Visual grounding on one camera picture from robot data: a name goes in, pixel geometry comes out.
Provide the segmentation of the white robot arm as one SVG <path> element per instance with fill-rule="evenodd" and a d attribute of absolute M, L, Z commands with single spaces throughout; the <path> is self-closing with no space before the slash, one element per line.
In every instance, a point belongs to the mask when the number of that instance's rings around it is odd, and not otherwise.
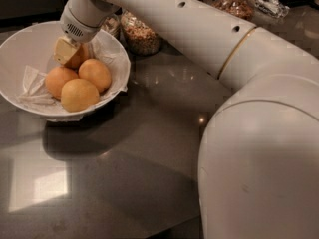
<path fill-rule="evenodd" d="M 254 24 L 197 0 L 69 0 L 72 40 L 123 7 L 232 89 L 198 156 L 205 239 L 319 239 L 319 66 Z"/>

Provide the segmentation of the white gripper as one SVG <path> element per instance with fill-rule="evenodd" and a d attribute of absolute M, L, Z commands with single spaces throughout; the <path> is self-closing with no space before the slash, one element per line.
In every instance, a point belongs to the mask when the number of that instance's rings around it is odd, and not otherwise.
<path fill-rule="evenodd" d="M 68 0 L 60 18 L 62 31 L 67 37 L 57 39 L 54 59 L 66 64 L 78 52 L 79 43 L 91 41 L 106 18 L 118 9 L 119 6 L 108 0 Z"/>

